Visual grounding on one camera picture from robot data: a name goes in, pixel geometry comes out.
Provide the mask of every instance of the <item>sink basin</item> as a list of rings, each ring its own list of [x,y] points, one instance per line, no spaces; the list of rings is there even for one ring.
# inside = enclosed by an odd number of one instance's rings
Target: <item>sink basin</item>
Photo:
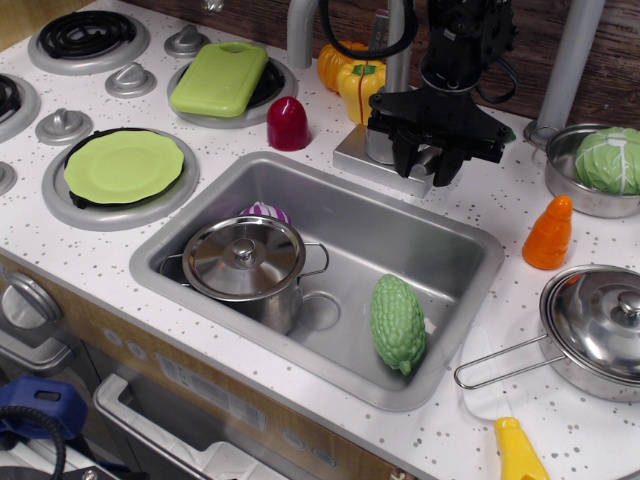
[[[189,239],[256,201],[284,210],[303,240],[322,243],[330,256],[326,272],[300,280],[304,302],[290,341],[183,285],[179,255]],[[406,411],[434,392],[503,258],[487,232],[279,154],[256,152],[239,158],[149,238],[130,268],[141,285],[371,405]],[[324,262],[321,249],[307,248],[303,273]],[[373,347],[371,294],[385,273],[408,282],[425,312],[427,354],[408,376],[386,366]]]

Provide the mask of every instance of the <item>green bitter melon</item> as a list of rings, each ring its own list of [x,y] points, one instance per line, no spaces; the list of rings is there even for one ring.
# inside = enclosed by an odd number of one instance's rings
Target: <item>green bitter melon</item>
[[[405,375],[424,355],[424,312],[411,287],[394,275],[384,275],[373,290],[371,332],[378,355]]]

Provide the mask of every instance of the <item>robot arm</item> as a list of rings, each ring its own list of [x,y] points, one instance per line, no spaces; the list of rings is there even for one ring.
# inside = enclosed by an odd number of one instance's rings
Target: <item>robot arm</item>
[[[511,0],[430,0],[428,16],[422,87],[371,97],[368,128],[392,142],[395,170],[403,177],[424,145],[441,149],[427,168],[435,174],[434,186],[446,186],[464,160],[497,163],[502,157],[512,131],[483,112],[471,91],[482,74],[513,49],[518,29],[512,23]]]

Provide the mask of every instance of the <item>green cabbage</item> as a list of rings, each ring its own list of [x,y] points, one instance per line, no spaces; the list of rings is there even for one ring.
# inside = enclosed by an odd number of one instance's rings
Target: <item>green cabbage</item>
[[[640,194],[640,132],[612,127],[585,137],[576,151],[576,179],[615,195]]]
[[[424,312],[411,287],[391,274],[373,290],[371,332],[376,352],[395,370],[408,375],[426,350]]]

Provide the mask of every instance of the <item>toy carrot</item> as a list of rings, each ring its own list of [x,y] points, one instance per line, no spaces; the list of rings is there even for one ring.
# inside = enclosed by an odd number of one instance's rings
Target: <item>toy carrot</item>
[[[554,198],[540,215],[522,247],[522,257],[536,268],[560,268],[567,257],[571,240],[573,203],[567,196]]]

